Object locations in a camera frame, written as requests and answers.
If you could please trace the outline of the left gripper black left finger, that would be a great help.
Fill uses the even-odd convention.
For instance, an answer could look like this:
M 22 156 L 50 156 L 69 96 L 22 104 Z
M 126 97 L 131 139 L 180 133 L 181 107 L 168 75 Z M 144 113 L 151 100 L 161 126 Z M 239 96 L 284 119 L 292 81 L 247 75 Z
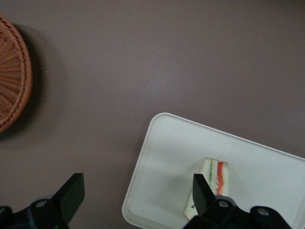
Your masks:
M 68 229 L 85 198 L 83 173 L 73 174 L 50 198 L 40 198 L 19 212 L 0 207 L 2 229 Z

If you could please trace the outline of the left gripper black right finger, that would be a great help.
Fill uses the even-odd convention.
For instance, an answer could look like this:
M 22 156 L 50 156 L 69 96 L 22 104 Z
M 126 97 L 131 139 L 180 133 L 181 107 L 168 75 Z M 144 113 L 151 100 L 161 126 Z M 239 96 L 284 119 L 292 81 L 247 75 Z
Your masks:
M 198 215 L 185 229 L 289 229 L 289 224 L 274 209 L 254 206 L 241 210 L 233 199 L 214 195 L 202 174 L 193 176 L 193 201 Z

